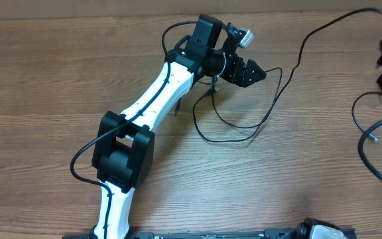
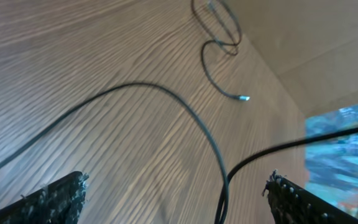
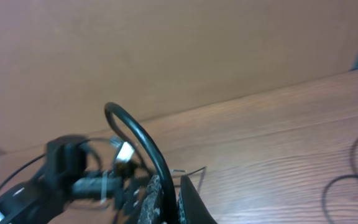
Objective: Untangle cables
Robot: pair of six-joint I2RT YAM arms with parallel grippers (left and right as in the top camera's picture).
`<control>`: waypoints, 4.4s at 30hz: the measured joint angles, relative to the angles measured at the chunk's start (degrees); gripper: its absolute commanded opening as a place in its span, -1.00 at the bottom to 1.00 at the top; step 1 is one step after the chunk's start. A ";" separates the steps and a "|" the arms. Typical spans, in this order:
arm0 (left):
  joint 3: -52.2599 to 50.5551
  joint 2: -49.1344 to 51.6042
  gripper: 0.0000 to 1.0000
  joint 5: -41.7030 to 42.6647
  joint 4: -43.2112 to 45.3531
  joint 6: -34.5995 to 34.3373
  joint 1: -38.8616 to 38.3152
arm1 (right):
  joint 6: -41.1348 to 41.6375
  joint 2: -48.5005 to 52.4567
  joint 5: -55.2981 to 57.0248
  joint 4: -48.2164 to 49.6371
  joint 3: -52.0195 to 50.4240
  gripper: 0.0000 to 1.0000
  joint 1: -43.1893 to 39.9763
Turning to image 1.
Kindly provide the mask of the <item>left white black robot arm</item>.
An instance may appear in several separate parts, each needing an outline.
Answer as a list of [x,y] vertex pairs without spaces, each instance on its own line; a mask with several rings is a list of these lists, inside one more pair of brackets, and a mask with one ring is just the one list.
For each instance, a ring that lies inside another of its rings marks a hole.
[[253,60],[236,54],[247,48],[253,33],[208,15],[194,21],[191,35],[166,50],[156,80],[131,106],[101,119],[92,157],[101,187],[101,209],[91,238],[125,238],[133,193],[147,178],[153,162],[155,132],[170,109],[195,83],[208,76],[246,88],[265,79]]

